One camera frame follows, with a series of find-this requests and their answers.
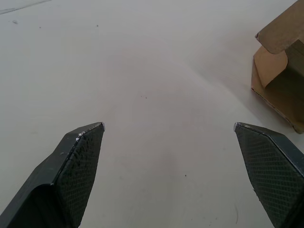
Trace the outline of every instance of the textured rubber pad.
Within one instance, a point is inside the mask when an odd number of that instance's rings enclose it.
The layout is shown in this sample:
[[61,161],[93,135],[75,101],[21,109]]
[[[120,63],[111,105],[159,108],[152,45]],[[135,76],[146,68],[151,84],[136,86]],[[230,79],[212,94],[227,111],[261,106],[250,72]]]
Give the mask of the textured rubber pad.
[[276,228],[290,227],[302,207],[304,178],[286,156],[288,150],[282,151],[269,134],[284,136],[242,123],[235,132],[250,182],[271,222]]
[[102,134],[100,128],[80,134],[55,183],[62,209],[73,228],[80,226],[92,190]]

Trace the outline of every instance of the cardboard flap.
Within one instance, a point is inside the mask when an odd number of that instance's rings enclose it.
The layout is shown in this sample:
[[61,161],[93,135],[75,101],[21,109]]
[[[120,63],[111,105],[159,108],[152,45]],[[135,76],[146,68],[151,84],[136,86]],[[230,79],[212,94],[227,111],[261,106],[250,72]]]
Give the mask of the cardboard flap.
[[262,86],[265,88],[275,77],[286,69],[288,58],[285,51],[274,55],[261,46],[254,55],[254,62]]
[[256,39],[272,54],[278,54],[304,35],[304,0],[298,0],[270,22]]

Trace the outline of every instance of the brown cardboard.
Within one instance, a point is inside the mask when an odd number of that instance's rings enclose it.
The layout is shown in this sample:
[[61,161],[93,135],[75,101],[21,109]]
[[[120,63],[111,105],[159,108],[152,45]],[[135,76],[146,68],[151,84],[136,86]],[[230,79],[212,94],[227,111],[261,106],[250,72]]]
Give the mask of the brown cardboard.
[[297,1],[256,36],[251,88],[304,132],[304,0]]

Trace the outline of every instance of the scratch mark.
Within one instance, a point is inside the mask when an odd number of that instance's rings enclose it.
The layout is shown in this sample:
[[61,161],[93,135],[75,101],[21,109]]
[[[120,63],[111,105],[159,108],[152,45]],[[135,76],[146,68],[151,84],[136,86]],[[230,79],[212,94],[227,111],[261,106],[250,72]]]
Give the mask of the scratch mark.
[[238,223],[238,207],[236,206],[236,204],[234,204],[234,209],[236,210],[236,213],[237,213],[237,221],[236,221],[236,224]]
[[38,1],[38,2],[31,3],[31,4],[20,5],[19,7],[16,7],[16,8],[9,8],[9,9],[4,9],[4,10],[1,9],[0,10],[0,15],[4,14],[4,13],[9,13],[9,12],[12,12],[12,11],[24,9],[24,8],[27,8],[27,7],[35,6],[35,5],[38,5],[40,3],[44,3],[44,2],[47,2],[47,1],[51,1],[51,0],[41,0],[41,1]]

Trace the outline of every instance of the white floor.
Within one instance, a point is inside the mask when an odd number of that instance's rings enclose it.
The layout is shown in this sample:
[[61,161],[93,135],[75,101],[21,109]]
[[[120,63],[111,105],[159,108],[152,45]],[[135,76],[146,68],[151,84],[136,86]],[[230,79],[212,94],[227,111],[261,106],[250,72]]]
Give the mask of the white floor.
[[0,212],[65,133],[102,121],[82,228],[273,227],[233,124],[304,151],[250,91],[255,34],[293,2],[52,0],[0,15]]

